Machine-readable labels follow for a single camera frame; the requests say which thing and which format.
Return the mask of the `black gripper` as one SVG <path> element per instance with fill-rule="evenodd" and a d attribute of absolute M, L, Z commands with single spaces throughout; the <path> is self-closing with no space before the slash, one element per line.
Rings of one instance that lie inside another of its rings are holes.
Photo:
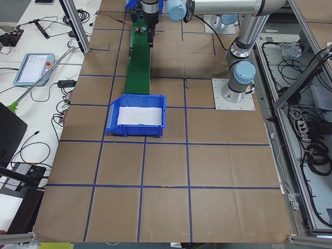
<path fill-rule="evenodd" d="M 159 11 L 157 10 L 154 13 L 142 11 L 142 15 L 145 24 L 148 25 L 147 43 L 152 48 L 154 46 L 155 26 L 159 22 Z"/>

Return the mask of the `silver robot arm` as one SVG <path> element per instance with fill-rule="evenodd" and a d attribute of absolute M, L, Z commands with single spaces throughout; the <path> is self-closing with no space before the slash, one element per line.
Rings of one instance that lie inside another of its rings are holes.
<path fill-rule="evenodd" d="M 234 39 L 226 60 L 230 78 L 222 88 L 222 97 L 230 103 L 241 102 L 248 85 L 256 75 L 255 66 L 247 60 L 258 35 L 270 14 L 279 10 L 284 1 L 166 1 L 165 11 L 172 21 L 190 22 L 201 15 L 243 14 L 239 33 Z"/>

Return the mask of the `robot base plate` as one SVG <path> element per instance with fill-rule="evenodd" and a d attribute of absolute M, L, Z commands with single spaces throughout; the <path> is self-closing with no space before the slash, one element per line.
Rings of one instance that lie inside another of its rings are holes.
<path fill-rule="evenodd" d="M 250 88 L 236 93 L 228 86 L 229 79 L 212 78 L 214 103 L 216 110 L 254 111 L 255 105 Z"/>

